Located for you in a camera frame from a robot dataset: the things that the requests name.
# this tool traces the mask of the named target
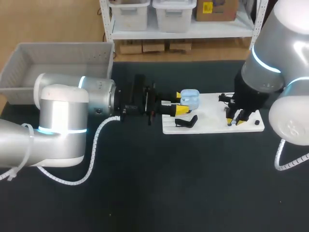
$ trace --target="metal shelf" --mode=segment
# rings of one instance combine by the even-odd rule
[[[114,19],[110,18],[109,0],[100,0],[105,35],[108,42],[113,40],[147,40],[147,39],[197,39],[252,37],[250,48],[253,47],[262,28],[268,0],[256,1],[256,20],[253,24],[250,12],[254,0],[239,0],[237,18],[234,22],[197,22],[192,17],[190,29],[186,33],[165,33],[158,29],[155,9],[148,12],[148,28],[146,31],[120,31]]]
[[[237,17],[234,22],[197,22],[192,17],[191,26],[186,33],[160,32],[155,9],[148,11],[148,28],[145,31],[120,31],[115,22],[112,30],[114,40],[147,40],[147,39],[194,39],[194,38],[225,38],[250,37],[254,24],[247,15],[245,7],[239,4]]]

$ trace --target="white cable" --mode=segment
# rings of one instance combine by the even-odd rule
[[[306,160],[309,160],[309,153],[308,153],[308,154],[305,154],[305,155],[303,155],[302,157],[300,157],[296,160],[293,160],[292,162],[289,162],[289,163],[287,163],[283,166],[280,166],[279,161],[280,161],[280,156],[281,156],[284,144],[285,144],[285,140],[281,139],[278,150],[277,150],[277,154],[276,154],[276,157],[275,157],[275,168],[277,170],[285,171],[287,169],[293,168],[293,167],[305,162]]]
[[[33,140],[34,140],[34,130],[33,130],[33,127],[30,124],[27,124],[27,123],[22,124],[22,126],[29,128],[29,134],[30,134],[29,145],[28,145],[25,156],[24,156],[23,160],[21,161],[20,165],[18,167],[12,168],[12,172],[10,173],[8,181],[11,181],[13,178],[15,178],[17,176],[17,173],[25,166],[25,164],[27,163],[27,161],[28,161],[28,159],[31,155],[31,151],[32,151],[32,147],[33,147]]]
[[[17,173],[24,167],[24,165],[26,164],[26,162],[28,161],[30,157],[32,145],[33,145],[33,139],[34,139],[34,130],[33,130],[33,127],[27,123],[22,124],[22,126],[23,127],[27,126],[29,128],[29,134],[30,134],[29,146],[26,150],[26,154],[18,167],[11,168],[10,170],[0,175],[0,181],[7,178],[8,176],[9,176],[8,181],[11,181],[14,177],[16,177]]]
[[[95,137],[93,139],[93,145],[92,145],[92,153],[91,153],[91,160],[90,160],[90,164],[89,164],[89,168],[88,168],[88,171],[86,173],[86,175],[78,180],[78,181],[66,181],[66,180],[62,180],[62,179],[59,179],[58,177],[55,177],[54,175],[50,174],[48,171],[46,171],[44,168],[42,167],[38,167],[38,169],[44,173],[46,176],[48,176],[49,178],[61,183],[61,184],[64,184],[64,185],[80,185],[81,183],[85,182],[88,177],[90,176],[91,172],[92,172],[92,168],[93,168],[93,165],[94,165],[94,162],[95,162],[95,156],[96,156],[96,148],[97,148],[97,141],[98,141],[98,136],[102,130],[102,128],[109,122],[111,121],[120,121],[120,117],[119,116],[114,116],[114,117],[109,117],[107,118],[106,120],[104,120],[98,127],[97,131],[96,131],[96,134],[95,134]]]

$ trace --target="white shelf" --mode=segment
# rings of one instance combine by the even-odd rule
[[[251,37],[253,30],[254,24],[247,15],[242,3],[239,3],[237,17],[234,22],[196,22],[195,18],[192,17],[190,30],[186,33],[160,32],[155,9],[150,7],[146,31],[120,31],[117,23],[114,23],[111,37],[114,40]]]

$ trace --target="cardboard box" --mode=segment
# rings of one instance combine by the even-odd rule
[[[234,21],[238,0],[197,0],[197,21]]]
[[[191,47],[192,47],[192,42],[191,40],[188,40],[188,39],[169,41],[170,51],[190,52]]]
[[[164,52],[164,40],[143,40],[143,52]]]
[[[141,40],[124,40],[119,45],[120,54],[141,54]]]

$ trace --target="black clip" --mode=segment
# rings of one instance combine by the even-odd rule
[[[185,120],[177,118],[175,119],[175,123],[176,123],[176,126],[179,125],[181,127],[192,128],[197,122],[197,120],[198,120],[197,115],[194,115],[191,121],[185,121]]]

